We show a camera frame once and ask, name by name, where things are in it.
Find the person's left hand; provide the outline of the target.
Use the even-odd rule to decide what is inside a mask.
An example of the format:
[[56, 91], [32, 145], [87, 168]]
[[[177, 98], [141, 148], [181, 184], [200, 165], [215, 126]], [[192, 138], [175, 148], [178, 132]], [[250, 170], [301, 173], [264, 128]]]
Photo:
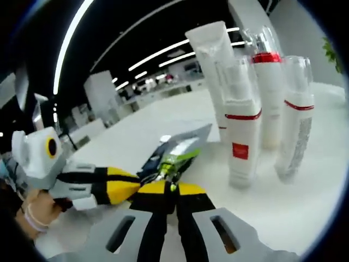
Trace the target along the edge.
[[45, 233], [62, 212], [48, 192], [33, 189], [17, 211], [15, 220], [25, 235], [34, 240]]

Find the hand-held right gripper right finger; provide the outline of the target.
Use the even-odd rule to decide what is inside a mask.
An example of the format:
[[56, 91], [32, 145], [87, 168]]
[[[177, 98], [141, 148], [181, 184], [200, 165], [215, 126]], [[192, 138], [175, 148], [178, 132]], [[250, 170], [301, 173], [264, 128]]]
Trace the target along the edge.
[[273, 250], [254, 227], [226, 208], [216, 208], [198, 185], [177, 186], [178, 231], [187, 261], [299, 261], [294, 252]]

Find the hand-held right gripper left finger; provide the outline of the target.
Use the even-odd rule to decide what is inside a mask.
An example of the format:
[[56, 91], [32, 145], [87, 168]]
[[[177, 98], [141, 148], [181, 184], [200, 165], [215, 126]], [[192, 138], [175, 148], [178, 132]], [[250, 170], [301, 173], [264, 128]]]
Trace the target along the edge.
[[82, 248], [50, 261], [160, 261], [167, 216], [174, 211], [175, 200], [176, 184], [148, 183], [132, 196], [128, 209], [92, 226]]

